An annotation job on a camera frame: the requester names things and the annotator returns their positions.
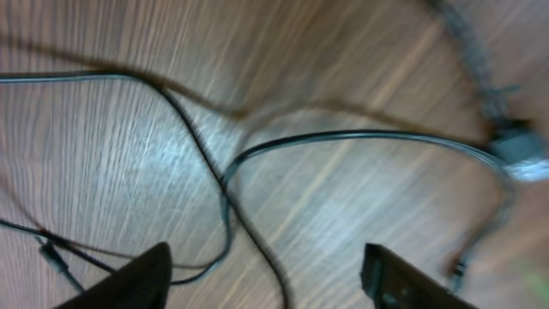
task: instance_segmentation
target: electrical wire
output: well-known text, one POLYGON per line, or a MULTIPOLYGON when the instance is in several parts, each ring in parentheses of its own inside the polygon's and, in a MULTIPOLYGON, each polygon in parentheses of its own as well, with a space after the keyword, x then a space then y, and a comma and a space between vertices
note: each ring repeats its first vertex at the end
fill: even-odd
MULTIPOLYGON (((31 75, 13 75, 13 74, 2 74, 0 75, 0 84, 21 84, 21 83, 47 83, 47 82, 86 82, 86 81, 98 81, 98 80, 124 80, 130 82, 139 82, 146 86, 149 86, 155 93, 159 94, 164 101, 172 107, 174 112, 182 120, 185 128, 188 130, 190 137, 192 138, 202 160, 206 164, 209 172, 214 178, 215 182, 220 188, 221 194, 223 194, 231 204, 236 203, 235 199, 232 197, 231 193, 226 189, 223 184, 222 179, 220 178, 219 168, 215 165, 215 162, 212 158, 212 155, 209 153, 206 148, 204 141, 202 140, 200 133, 197 131, 196 126, 188 116, 187 112, 178 101, 173 98, 173 96, 168 93, 162 85, 159 85, 153 81, 147 80, 143 76, 135 75, 130 72, 123 71, 83 71, 76 73, 47 73, 47 74, 31 74, 31 75)), ((225 226, 226 234, 226 243, 220 254, 218 254, 211 262, 209 262, 204 270, 198 274, 191 276, 183 280, 176 280, 172 282, 172 285, 184 285, 192 283, 202 279, 206 274, 212 271, 219 263, 228 255, 231 245, 232 245, 232 229, 229 221, 228 210, 221 211, 221 218, 225 226)), ((21 225, 14 224, 12 222, 0 219, 0 227, 6 227, 21 233, 27 233, 34 236, 42 237, 44 239, 50 240, 55 246, 70 251, 76 256, 88 261, 89 263, 107 271, 114 272, 116 271, 112 267, 100 262, 94 257, 89 256, 88 254, 76 249, 70 242, 63 237, 56 235, 54 233, 49 233, 46 231, 41 231, 38 229, 33 229, 30 227, 23 227, 21 225)), ((249 233, 251 238, 255 238, 256 235, 249 233)))
POLYGON ((76 280, 70 271, 63 271, 61 274, 65 277, 65 279, 67 279, 69 284, 76 290, 76 292, 78 292, 78 294, 86 292, 84 287, 76 280))
MULTIPOLYGON (((511 207, 516 200, 516 188, 514 186, 514 180, 505 168, 505 164, 498 158, 486 151, 478 149, 476 147, 467 145, 463 142, 454 141, 451 139, 443 138, 440 136, 433 136, 420 133, 412 133, 408 131, 397 130, 338 130, 328 131, 320 133, 311 133, 300 136, 290 136, 273 141, 259 144, 255 147, 245 150, 239 154, 229 165, 226 170, 223 180, 226 185, 229 184, 231 179, 236 174, 239 167, 242 166, 247 160, 254 158, 258 155, 266 154, 267 152, 304 145, 314 142, 328 142, 328 141, 340 141, 340 140, 358 140, 358 139, 389 139, 389 140, 401 140, 411 142, 422 142, 439 147, 455 150, 459 153, 465 154, 470 158, 477 160, 479 163, 492 170, 494 176, 499 179, 502 189, 504 191, 504 197, 499 204, 495 213, 491 215, 478 229, 477 233, 470 238, 470 240, 462 248, 459 257, 455 263, 453 269, 453 277, 451 278, 451 290, 457 294, 462 286, 462 278, 465 276, 465 271, 471 261, 471 258, 478 247, 479 243, 488 236, 491 232, 501 227, 510 216, 511 207)), ((221 199, 221 206, 223 208, 229 207, 229 202, 225 199, 221 199)), ((232 208, 235 212, 239 212, 241 222, 244 222, 246 226, 252 226, 250 219, 246 218, 244 211, 239 209, 239 205, 233 205, 232 208)))

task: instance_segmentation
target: cable connector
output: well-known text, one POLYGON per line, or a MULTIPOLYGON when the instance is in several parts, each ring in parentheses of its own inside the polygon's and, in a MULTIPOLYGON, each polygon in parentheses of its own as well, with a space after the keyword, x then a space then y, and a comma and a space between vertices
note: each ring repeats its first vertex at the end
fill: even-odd
POLYGON ((49 240, 44 241, 40 237, 35 237, 40 244, 40 255, 44 260, 59 274, 63 275, 70 285, 78 293, 84 293, 84 287, 74 278, 69 271, 69 266, 65 263, 59 252, 55 249, 53 243, 49 240))
POLYGON ((490 142, 490 152, 507 163, 516 179, 534 182, 549 179, 549 161, 543 138, 523 120, 512 120, 490 142))
POLYGON ((56 272, 63 273, 69 270, 69 266, 50 241, 44 242, 38 237, 36 240, 41 244, 39 249, 40 255, 56 272))

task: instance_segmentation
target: wood grain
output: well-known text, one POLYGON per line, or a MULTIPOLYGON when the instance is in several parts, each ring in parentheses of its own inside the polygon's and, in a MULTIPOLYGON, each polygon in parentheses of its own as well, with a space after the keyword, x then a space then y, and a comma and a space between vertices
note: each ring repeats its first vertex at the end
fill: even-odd
MULTIPOLYGON (((491 53, 496 84, 522 85, 513 111, 547 136, 549 5, 455 4, 491 53)), ((223 167, 247 146, 317 130, 398 126, 487 138, 454 46, 421 1, 0 0, 0 16, 1 72, 154 76, 175 88, 223 167)), ((179 265, 219 251, 217 190, 178 119, 145 87, 1 86, 0 98, 0 216, 118 255, 168 241, 179 265)), ((238 182, 299 308, 371 307, 358 277, 366 242, 443 282, 449 256, 498 201, 478 164, 405 142, 283 149, 246 163, 238 182)), ((531 283, 549 276, 546 188, 524 185, 512 222, 481 247, 464 292, 479 308, 547 306, 531 283)), ((0 234, 0 307, 46 308, 75 296, 33 239, 0 234)), ((67 259, 86 287, 105 277, 67 259)), ((239 235, 211 276, 170 292, 169 307, 279 302, 272 274, 239 235)))

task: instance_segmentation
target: black object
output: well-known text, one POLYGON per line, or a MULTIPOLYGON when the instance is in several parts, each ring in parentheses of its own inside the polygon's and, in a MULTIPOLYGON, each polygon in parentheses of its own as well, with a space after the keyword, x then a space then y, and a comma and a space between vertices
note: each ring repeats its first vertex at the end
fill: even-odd
POLYGON ((58 309, 161 309, 171 279, 170 247, 159 243, 58 309))
POLYGON ((382 245, 366 245, 360 276, 377 309, 475 309, 382 245))

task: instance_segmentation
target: black cable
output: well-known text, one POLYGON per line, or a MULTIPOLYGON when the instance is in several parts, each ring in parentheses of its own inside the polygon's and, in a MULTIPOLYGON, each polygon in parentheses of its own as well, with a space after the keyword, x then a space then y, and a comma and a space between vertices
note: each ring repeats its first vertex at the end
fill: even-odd
POLYGON ((69 266, 63 260, 63 257, 57 252, 53 243, 49 240, 44 241, 40 237, 35 237, 40 244, 40 255, 44 260, 58 273, 65 277, 69 284, 79 294, 84 293, 84 287, 76 280, 76 278, 70 273, 69 266))
MULTIPOLYGON (((0 75, 0 84, 18 84, 18 83, 45 83, 45 82, 86 82, 86 81, 97 81, 97 80, 125 80, 131 82, 139 82, 149 86, 155 93, 159 94, 169 106, 176 112, 179 118, 184 123, 185 128, 188 130, 193 142, 198 149, 204 163, 208 167, 209 172, 215 179, 215 182, 220 188, 221 194, 223 194, 231 204, 236 203, 235 199, 231 196, 230 192, 226 189, 223 184, 223 181, 220 179, 220 172, 218 167, 215 165, 215 162, 209 153, 208 149, 204 145, 200 133, 197 131, 196 126, 193 124, 190 117, 187 115, 186 111, 179 105, 177 100, 169 94, 162 85, 159 85, 153 81, 149 81, 143 76, 135 75, 130 72, 117 72, 117 71, 83 71, 76 73, 53 73, 53 74, 27 74, 27 75, 17 75, 17 74, 2 74, 0 75)), ((206 274, 212 271, 219 263, 228 255, 228 252, 231 249, 232 245, 232 229, 231 223, 229 221, 228 211, 223 210, 221 212, 221 218, 225 225, 226 232, 226 243, 222 252, 214 258, 210 263, 207 264, 205 269, 200 273, 183 280, 177 280, 172 282, 172 285, 183 285, 195 282, 202 279, 206 274)), ((29 227, 23 227, 3 219, 0 219, 0 226, 6 227, 18 232, 27 233, 45 239, 50 240, 54 245, 59 246, 60 248, 70 251, 77 255, 80 258, 88 261, 89 263, 106 270, 108 272, 114 272, 115 269, 112 267, 101 263, 97 259, 89 256, 88 254, 76 249, 70 242, 58 235, 53 233, 48 233, 45 231, 40 231, 38 229, 32 229, 29 227)), ((255 238, 256 235, 253 233, 250 234, 251 238, 255 238)))
MULTIPOLYGON (((493 171, 494 175, 500 180, 501 185, 504 189, 503 201, 499 204, 499 207, 496 209, 495 214, 488 218, 486 222, 484 222, 480 226, 478 232, 473 237, 471 237, 470 240, 465 244, 455 263, 455 267, 453 269, 453 277, 451 278, 450 289, 457 294, 462 285, 462 278, 465 276, 465 271, 471 261, 471 257, 473 256, 477 246, 490 232, 494 231, 508 220, 510 216, 511 206, 516 199, 514 180, 512 176, 508 173, 507 169, 505 169, 505 164, 500 159, 494 157, 491 154, 488 154, 484 150, 469 146, 462 142, 446 139, 439 136, 397 130, 339 130, 311 133, 300 136, 290 136, 265 142, 245 150, 231 162, 225 172, 225 175, 223 176, 223 180, 225 181, 225 184, 228 185, 231 179, 236 174, 238 168, 242 166, 242 164, 244 164, 247 160, 253 157, 263 155, 269 151, 291 146, 304 145, 313 142, 328 142, 349 139, 392 139, 412 142, 424 142, 444 148, 449 148, 462 154, 468 155, 469 157, 482 163, 484 166, 489 167, 493 171)), ((225 198, 221 199, 221 206, 223 208, 227 208, 229 206, 229 203, 225 198)), ((250 219, 244 215, 244 211, 240 208, 239 205, 233 204, 232 208, 237 214, 239 220, 243 222, 243 225, 247 226, 247 229, 255 230, 253 224, 250 222, 250 219)), ((271 265, 271 267, 273 268, 273 270, 277 270, 275 274, 278 272, 281 273, 281 278, 279 278, 279 282, 283 282, 283 279, 285 277, 284 272, 280 271, 280 265, 271 265)))
POLYGON ((76 290, 76 292, 78 292, 79 294, 86 292, 84 287, 76 280, 76 278, 69 271, 64 271, 61 274, 65 277, 65 279, 67 279, 69 284, 76 290))

